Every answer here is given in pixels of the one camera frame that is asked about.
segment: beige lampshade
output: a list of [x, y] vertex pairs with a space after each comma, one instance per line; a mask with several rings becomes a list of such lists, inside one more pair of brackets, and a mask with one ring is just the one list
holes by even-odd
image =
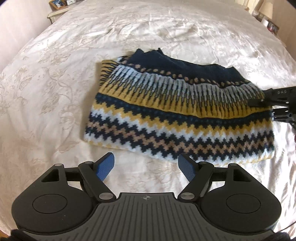
[[271, 2], [264, 1], [261, 8], [259, 9], [259, 12], [268, 17], [269, 19], [272, 19], [273, 8], [274, 6]]

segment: folded garment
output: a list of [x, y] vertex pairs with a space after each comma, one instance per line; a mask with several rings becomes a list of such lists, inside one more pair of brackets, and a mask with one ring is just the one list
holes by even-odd
[[247, 105], [263, 92], [235, 68], [197, 65], [158, 50], [102, 62], [85, 141], [217, 165], [274, 154], [271, 108]]

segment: framed photo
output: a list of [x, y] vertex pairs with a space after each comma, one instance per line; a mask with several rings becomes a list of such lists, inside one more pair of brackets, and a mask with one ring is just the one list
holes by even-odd
[[276, 26], [272, 21], [268, 21], [267, 29], [272, 32], [274, 35], [277, 35], [279, 27]]
[[51, 0], [49, 4], [52, 5], [56, 10], [62, 9], [67, 6], [65, 0]]

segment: bed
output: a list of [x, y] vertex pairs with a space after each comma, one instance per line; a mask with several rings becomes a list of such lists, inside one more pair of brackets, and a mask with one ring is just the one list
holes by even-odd
[[[16, 196], [55, 163], [74, 167], [113, 152], [115, 167], [105, 183], [116, 195], [178, 194], [187, 185], [176, 162], [82, 140], [100, 62], [137, 48], [161, 48], [196, 64], [233, 66], [262, 89], [296, 85], [296, 63], [281, 42], [233, 3], [85, 0], [28, 43], [0, 74], [2, 231], [16, 228], [10, 212]], [[290, 125], [274, 123], [274, 133], [274, 157], [242, 167], [280, 200], [278, 231], [295, 221], [296, 151]], [[285, 231], [296, 236], [295, 226]]]

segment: white clock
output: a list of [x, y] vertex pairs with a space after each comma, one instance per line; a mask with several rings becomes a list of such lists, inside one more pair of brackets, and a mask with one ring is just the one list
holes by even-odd
[[67, 0], [67, 5], [68, 6], [73, 4], [73, 3], [76, 3], [76, 0]]

